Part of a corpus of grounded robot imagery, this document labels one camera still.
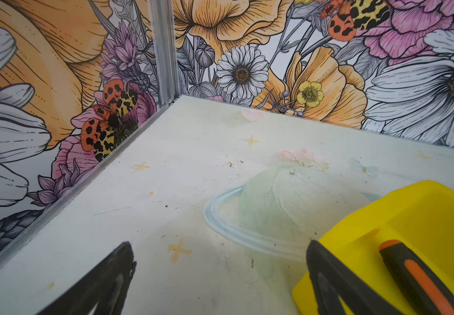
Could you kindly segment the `black orange handled screwdriver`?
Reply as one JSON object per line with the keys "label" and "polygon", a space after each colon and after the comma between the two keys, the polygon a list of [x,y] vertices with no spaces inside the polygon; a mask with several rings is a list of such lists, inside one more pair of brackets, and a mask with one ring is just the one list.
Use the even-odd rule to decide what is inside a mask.
{"label": "black orange handled screwdriver", "polygon": [[403,296],[417,314],[454,314],[454,294],[411,249],[388,240],[379,253]]}

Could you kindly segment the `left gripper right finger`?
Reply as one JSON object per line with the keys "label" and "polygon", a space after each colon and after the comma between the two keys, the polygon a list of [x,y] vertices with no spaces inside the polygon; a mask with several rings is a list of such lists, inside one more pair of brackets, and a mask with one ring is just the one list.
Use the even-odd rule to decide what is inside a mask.
{"label": "left gripper right finger", "polygon": [[319,314],[400,314],[320,242],[312,240],[306,262]]}

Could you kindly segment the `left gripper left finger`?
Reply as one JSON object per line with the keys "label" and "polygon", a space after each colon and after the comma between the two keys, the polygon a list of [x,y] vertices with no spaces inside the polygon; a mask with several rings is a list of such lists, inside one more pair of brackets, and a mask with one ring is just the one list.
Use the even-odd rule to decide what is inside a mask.
{"label": "left gripper left finger", "polygon": [[40,314],[121,314],[137,262],[128,241],[121,243]]}

